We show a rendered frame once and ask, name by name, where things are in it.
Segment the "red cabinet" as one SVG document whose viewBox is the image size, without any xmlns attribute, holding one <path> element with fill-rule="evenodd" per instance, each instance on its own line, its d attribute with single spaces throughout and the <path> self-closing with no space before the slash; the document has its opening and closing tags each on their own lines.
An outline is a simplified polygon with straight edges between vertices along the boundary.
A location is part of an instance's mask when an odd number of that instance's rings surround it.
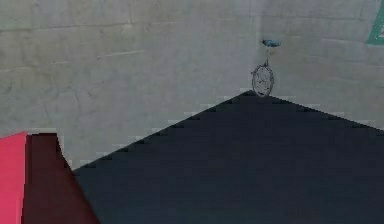
<svg viewBox="0 0 384 224">
<path fill-rule="evenodd" d="M 0 224 L 101 224 L 55 133 L 0 138 Z"/>
</svg>

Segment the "green framed wall picture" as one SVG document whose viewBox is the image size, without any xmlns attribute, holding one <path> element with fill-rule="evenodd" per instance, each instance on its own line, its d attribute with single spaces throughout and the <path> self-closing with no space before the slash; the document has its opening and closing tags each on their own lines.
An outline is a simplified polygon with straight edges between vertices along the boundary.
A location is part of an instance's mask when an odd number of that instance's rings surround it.
<svg viewBox="0 0 384 224">
<path fill-rule="evenodd" d="M 372 29 L 366 40 L 368 45 L 384 46 L 384 0 L 381 0 L 380 6 L 373 22 Z"/>
</svg>

